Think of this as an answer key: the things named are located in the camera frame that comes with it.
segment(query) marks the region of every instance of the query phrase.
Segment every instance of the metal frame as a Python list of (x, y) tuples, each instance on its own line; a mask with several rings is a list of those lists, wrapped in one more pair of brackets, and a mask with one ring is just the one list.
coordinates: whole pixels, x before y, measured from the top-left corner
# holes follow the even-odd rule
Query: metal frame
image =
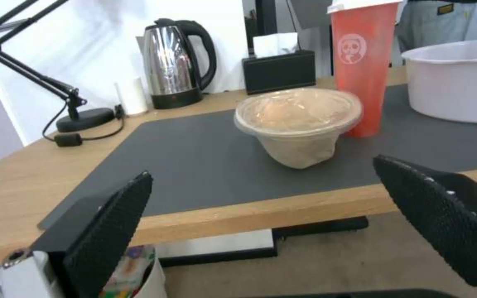
[(255, 0), (257, 28), (260, 35), (277, 33), (275, 0)]

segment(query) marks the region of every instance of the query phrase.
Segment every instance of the black cable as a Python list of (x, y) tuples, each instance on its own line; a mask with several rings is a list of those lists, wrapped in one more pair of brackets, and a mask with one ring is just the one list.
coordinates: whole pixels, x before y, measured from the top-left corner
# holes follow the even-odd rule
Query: black cable
[(49, 122), (47, 123), (47, 125), (45, 125), (45, 127), (43, 128), (43, 130), (41, 131), (41, 135), (43, 136), (43, 138), (45, 139), (48, 139), (49, 141), (51, 142), (54, 142), (55, 140), (51, 137), (48, 137), (45, 135), (45, 132), (49, 129), (49, 126), (51, 126), (51, 124), (53, 124), (53, 122), (60, 116), (60, 114), (66, 109), (67, 107), (67, 102), (64, 104), (64, 107), (62, 107), (62, 109), (56, 113), (56, 115), (51, 119), (49, 120)]
[[(294, 23), (294, 16), (292, 15), (292, 10), (290, 9), (290, 2), (286, 0), (286, 6), (288, 6), (288, 13), (290, 13), (290, 19), (292, 20), (292, 26), (294, 27), (294, 32), (297, 33), (296, 23)], [(297, 47), (301, 51), (301, 43), (299, 42), (299, 34), (297, 34)]]
[[(49, 120), (49, 122), (43, 128), (41, 134), (45, 139), (47, 139), (51, 142), (55, 142), (55, 140), (53, 138), (47, 136), (45, 133), (49, 129), (51, 124), (53, 124), (53, 122), (60, 116), (60, 114), (62, 114), (62, 112), (66, 109), (66, 107), (67, 107), (67, 102), (64, 104), (64, 107), (62, 107), (62, 109), (58, 113), (56, 113), (56, 115), (51, 120)], [(119, 132), (121, 132), (121, 130), (123, 130), (123, 128), (125, 128), (125, 112), (124, 112), (123, 108), (121, 107), (121, 105), (117, 105), (115, 107), (115, 118), (121, 120), (121, 126), (116, 131), (111, 132), (109, 134), (106, 134), (104, 136), (82, 138), (82, 141), (95, 141), (95, 140), (98, 140), (98, 139), (104, 139), (104, 138), (114, 136), (114, 135), (118, 134)]]
[(97, 139), (104, 139), (104, 138), (108, 138), (108, 137), (111, 137), (111, 136), (114, 136), (116, 134), (118, 134), (121, 130), (123, 130), (123, 128), (125, 128), (125, 118), (124, 117), (121, 117), (121, 126), (114, 132), (111, 132), (107, 135), (104, 135), (104, 136), (99, 136), (99, 137), (89, 137), (89, 138), (82, 138), (82, 141), (95, 141)]

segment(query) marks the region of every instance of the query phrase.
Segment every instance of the white bowl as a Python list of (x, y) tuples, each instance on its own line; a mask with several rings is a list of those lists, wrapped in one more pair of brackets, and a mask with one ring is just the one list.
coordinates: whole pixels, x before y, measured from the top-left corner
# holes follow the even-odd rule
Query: white bowl
[(276, 161), (307, 168), (331, 158), (338, 136), (354, 127), (361, 114), (353, 94), (299, 88), (244, 100), (235, 110), (235, 124), (257, 136)]
[(411, 107), (445, 120), (477, 123), (477, 40), (404, 52)]

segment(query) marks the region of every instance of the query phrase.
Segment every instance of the wooden desk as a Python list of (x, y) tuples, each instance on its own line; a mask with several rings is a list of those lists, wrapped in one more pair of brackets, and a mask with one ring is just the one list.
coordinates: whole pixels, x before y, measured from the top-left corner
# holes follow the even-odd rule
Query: wooden desk
[[(391, 68), (388, 85), (406, 83), (405, 69)], [(318, 80), (319, 87), (334, 88), (332, 78)], [(37, 141), (0, 161), (0, 261), (10, 251), (27, 247), (41, 231), (40, 222), (139, 124), (229, 110), (246, 98), (244, 91), (211, 94), (193, 106), (151, 111), (129, 118), (118, 135), (81, 147), (59, 148)], [(111, 132), (110, 123), (83, 133), (86, 136)], [(477, 170), (467, 172), (477, 180)], [(317, 194), (278, 198), (261, 202), (145, 217), (132, 243), (146, 244), (215, 236), (372, 215), (395, 211), (382, 185), (368, 185)]]

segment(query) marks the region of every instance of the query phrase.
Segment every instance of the lamp base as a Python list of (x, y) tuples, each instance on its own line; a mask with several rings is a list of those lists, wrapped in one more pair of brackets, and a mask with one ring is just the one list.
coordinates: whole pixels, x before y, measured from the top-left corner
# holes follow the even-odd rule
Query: lamp base
[(88, 128), (108, 123), (115, 119), (113, 110), (99, 108), (78, 112), (78, 120), (73, 120), (69, 116), (62, 117), (56, 121), (56, 128), (59, 132), (77, 132)]

